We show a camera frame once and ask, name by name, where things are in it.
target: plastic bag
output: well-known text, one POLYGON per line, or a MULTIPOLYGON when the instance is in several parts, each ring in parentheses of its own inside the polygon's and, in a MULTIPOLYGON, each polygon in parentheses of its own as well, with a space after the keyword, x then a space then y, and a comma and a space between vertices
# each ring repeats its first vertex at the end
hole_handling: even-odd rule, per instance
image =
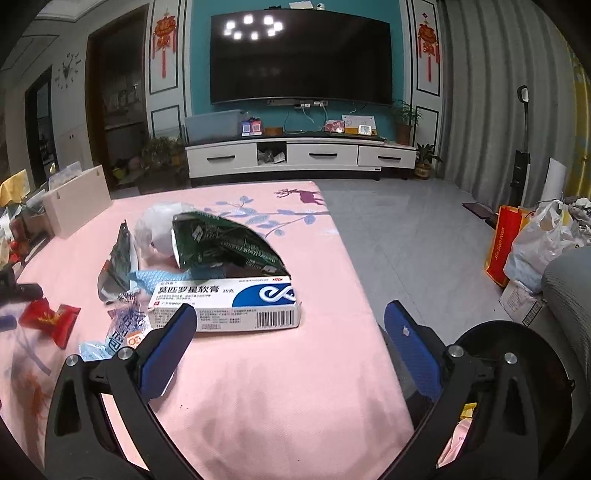
POLYGON ((563 251, 576 246, 572 224, 565 225, 565 208, 559 200, 541 205, 513 240, 503 271, 532 293, 541 291, 546 266, 563 251))
POLYGON ((65 185, 70 180, 75 179, 76 177, 82 175, 82 166, 80 165, 79 161, 75 161, 71 163, 63 170, 60 170, 55 175, 49 177, 48 186, 50 190, 55 190, 56 188, 65 185))
POLYGON ((135 243, 142 257, 151 258, 156 252, 172 257, 173 217, 183 212, 197 210, 193 205, 181 202, 162 202, 152 205, 138 219, 134 228, 135 243))

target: white tv stand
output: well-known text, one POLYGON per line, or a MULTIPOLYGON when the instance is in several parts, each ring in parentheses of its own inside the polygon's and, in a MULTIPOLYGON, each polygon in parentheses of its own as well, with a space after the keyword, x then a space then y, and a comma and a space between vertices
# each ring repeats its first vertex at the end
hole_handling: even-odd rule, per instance
POLYGON ((293 170, 380 172, 382 167, 414 168, 417 150, 407 145, 363 138, 248 137, 186 147, 189 177, 293 170), (259 164, 257 148, 281 148, 286 162, 259 164))

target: wall clock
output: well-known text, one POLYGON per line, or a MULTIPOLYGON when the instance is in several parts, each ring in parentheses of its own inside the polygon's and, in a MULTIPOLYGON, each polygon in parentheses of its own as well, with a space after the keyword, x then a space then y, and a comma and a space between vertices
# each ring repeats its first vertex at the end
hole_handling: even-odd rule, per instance
POLYGON ((68 85, 74 82, 74 77, 78 73, 78 64, 81 62, 78 59, 79 53, 74 55, 69 53, 66 55, 66 59, 61 63, 61 67, 57 69, 57 77, 55 78, 56 85, 64 89, 68 88, 68 85))

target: blue gripper pad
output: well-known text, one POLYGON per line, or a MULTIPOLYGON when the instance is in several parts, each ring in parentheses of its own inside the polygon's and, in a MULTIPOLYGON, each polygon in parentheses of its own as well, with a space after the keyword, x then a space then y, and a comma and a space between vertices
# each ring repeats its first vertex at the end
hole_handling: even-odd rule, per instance
POLYGON ((441 365, 436 358, 442 355, 444 345, 431 329, 417 325, 398 300, 386 306, 384 326, 419 393, 436 403, 443 391, 441 365))
POLYGON ((183 304, 166 327, 153 330, 140 343, 138 353, 142 347, 152 349, 143 361, 139 375, 139 391, 144 400, 148 401, 162 395, 196 330, 197 313, 191 305, 183 304), (152 338, 157 338, 156 335, 161 334, 155 345, 150 345, 148 339, 152 334, 155 334, 152 338))

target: cordless stick vacuum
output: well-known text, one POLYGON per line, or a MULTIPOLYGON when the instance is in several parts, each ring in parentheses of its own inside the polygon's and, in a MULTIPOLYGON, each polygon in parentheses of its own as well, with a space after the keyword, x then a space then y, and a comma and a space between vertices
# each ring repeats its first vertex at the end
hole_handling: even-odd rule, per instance
POLYGON ((511 193, 509 194, 508 202, 508 205, 512 207, 519 207, 522 205, 527 192, 527 181, 530 177, 530 152, 528 151, 528 124, 530 121, 528 104, 530 102, 530 95, 527 91, 526 85, 522 85, 517 89, 517 98, 523 103, 525 113, 525 138, 523 150, 515 150, 511 193))

